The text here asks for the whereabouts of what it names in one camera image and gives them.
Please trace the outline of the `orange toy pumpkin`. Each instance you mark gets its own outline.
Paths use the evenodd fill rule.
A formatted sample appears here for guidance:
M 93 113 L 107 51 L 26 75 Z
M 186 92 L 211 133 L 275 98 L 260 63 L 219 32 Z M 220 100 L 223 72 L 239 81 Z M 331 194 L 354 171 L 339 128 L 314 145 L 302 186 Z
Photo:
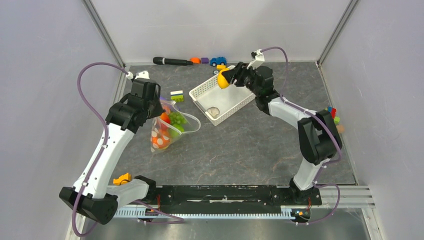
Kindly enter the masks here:
M 154 129 L 151 131 L 150 142 L 154 151 L 163 150 L 172 143 L 172 138 L 168 130 Z

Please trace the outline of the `white perforated plastic basket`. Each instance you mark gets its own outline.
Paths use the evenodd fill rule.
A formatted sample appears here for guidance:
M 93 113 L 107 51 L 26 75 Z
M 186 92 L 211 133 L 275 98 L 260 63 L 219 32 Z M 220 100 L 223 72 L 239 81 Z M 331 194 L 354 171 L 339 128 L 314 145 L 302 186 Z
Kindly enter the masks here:
M 214 126 L 221 124 L 255 98 L 247 88 L 230 85 L 221 89 L 217 84 L 217 76 L 215 74 L 189 91 L 193 103 Z M 219 117 L 212 118 L 207 112 L 210 107 L 220 110 Z

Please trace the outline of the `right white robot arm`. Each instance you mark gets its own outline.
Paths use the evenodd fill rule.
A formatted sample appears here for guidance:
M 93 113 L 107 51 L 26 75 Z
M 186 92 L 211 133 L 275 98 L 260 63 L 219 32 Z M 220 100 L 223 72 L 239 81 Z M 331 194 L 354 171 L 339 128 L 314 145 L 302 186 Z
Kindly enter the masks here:
M 302 162 L 289 182 L 288 196 L 293 203 L 302 204 L 312 195 L 322 169 L 335 155 L 342 156 L 343 144 L 331 113 L 312 111 L 283 97 L 274 89 L 273 70 L 266 66 L 252 68 L 239 62 L 233 69 L 221 70 L 217 84 L 221 89 L 231 85 L 247 88 L 260 111 L 297 129 Z

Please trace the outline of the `clear dotted zip bag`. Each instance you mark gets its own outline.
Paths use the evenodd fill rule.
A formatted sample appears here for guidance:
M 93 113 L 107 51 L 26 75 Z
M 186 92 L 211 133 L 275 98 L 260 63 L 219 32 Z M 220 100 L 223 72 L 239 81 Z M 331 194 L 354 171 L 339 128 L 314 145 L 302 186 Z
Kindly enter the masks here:
M 164 112 L 152 120 L 150 150 L 152 153 L 165 151 L 184 135 L 197 132 L 201 128 L 200 120 L 180 111 L 174 100 L 160 98 Z

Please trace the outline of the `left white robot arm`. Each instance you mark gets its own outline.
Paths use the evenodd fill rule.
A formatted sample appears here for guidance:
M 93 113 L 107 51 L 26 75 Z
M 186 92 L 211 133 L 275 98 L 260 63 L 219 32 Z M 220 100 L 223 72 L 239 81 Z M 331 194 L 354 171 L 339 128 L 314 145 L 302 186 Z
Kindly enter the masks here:
M 134 180 L 108 189 L 109 179 L 124 149 L 146 120 L 160 116 L 161 87 L 144 78 L 133 80 L 130 93 L 110 109 L 105 119 L 108 132 L 102 134 L 92 158 L 71 187 L 63 187 L 59 198 L 71 209 L 105 225 L 117 210 L 136 200 L 145 204 L 157 198 L 156 182 L 138 175 Z

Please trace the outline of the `yellow toy lemon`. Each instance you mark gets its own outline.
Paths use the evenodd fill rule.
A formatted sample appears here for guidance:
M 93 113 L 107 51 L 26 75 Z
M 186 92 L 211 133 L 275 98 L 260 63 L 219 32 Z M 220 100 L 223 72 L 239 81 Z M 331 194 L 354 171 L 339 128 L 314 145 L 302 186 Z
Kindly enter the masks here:
M 219 73 L 217 75 L 217 85 L 221 88 L 221 89 L 225 89 L 227 88 L 230 84 L 228 83 L 228 81 L 226 80 L 226 78 L 223 76 L 222 73 Z

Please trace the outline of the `green toy cabbage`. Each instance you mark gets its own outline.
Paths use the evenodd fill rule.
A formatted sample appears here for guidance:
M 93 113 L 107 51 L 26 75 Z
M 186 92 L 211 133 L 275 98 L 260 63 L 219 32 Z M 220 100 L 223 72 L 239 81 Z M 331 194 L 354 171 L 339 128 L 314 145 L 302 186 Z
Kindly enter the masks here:
M 178 138 L 185 131 L 181 124 L 174 123 L 171 126 L 168 132 L 173 139 Z

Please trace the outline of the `white toy garlic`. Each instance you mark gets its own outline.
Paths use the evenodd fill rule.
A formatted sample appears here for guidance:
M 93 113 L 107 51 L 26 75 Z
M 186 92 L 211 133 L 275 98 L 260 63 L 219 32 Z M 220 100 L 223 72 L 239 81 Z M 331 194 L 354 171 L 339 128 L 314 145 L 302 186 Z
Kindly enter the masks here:
M 207 112 L 211 115 L 212 118 L 216 119 L 220 115 L 220 110 L 217 107 L 210 107 L 207 109 Z

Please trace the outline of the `green toy grapes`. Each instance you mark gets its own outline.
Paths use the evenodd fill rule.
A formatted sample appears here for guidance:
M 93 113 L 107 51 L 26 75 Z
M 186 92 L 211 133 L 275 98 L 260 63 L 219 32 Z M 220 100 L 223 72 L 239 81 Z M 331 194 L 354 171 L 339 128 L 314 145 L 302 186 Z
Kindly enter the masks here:
M 171 125 L 185 125 L 188 123 L 183 114 L 177 111 L 172 111 L 168 114 Z

